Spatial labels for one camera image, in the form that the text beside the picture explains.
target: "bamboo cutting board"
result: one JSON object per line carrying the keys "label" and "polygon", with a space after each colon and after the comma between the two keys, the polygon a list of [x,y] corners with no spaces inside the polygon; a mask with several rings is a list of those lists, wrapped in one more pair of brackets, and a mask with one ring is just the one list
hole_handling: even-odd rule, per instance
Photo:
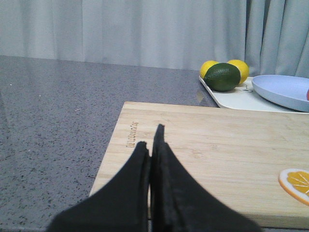
{"label": "bamboo cutting board", "polygon": [[281,170],[309,170],[309,114],[125,102],[90,194],[138,141],[151,154],[159,123],[179,161],[221,202],[263,227],[309,229],[309,206],[278,182]]}

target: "gray countertop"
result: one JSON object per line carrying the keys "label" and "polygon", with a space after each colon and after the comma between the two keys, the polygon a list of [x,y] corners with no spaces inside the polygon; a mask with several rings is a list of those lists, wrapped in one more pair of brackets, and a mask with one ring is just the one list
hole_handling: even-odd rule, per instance
{"label": "gray countertop", "polygon": [[197,77],[1,56],[0,231],[44,231],[88,197],[125,101],[217,107]]}

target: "curtain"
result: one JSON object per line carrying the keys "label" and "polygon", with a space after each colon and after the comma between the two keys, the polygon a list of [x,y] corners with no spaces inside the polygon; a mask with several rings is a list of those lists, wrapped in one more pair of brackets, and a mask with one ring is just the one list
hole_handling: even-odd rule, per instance
{"label": "curtain", "polygon": [[308,0],[0,0],[0,55],[309,77]]}

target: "light blue plate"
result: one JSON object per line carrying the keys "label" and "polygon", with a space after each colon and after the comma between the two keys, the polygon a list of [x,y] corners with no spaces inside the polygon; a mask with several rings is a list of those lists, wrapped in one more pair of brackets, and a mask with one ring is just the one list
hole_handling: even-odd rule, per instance
{"label": "light blue plate", "polygon": [[252,79],[252,86],[261,97],[273,103],[309,112],[309,101],[307,100],[309,78],[261,75]]}

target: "orange slice sticker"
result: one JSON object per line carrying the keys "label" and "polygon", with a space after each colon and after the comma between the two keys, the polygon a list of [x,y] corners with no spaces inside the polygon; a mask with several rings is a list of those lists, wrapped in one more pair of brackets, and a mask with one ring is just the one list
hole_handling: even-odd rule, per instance
{"label": "orange slice sticker", "polygon": [[279,175],[279,183],[291,196],[309,205],[309,171],[285,169]]}

